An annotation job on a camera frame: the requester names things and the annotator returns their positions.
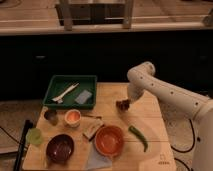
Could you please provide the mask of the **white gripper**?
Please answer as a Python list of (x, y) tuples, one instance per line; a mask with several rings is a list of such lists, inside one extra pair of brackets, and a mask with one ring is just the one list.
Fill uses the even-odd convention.
[(144, 90), (142, 88), (138, 88), (132, 83), (127, 86), (127, 96), (130, 102), (139, 100), (143, 96), (143, 94)]

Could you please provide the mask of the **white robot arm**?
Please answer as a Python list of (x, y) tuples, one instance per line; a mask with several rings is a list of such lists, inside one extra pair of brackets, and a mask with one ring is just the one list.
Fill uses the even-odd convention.
[(154, 77), (155, 66), (151, 62), (143, 62), (127, 72), (129, 85), (128, 99), (137, 101), (149, 91), (162, 101), (183, 110), (191, 119), (199, 124), (198, 138), (193, 160), (193, 171), (213, 171), (213, 99), (172, 85)]

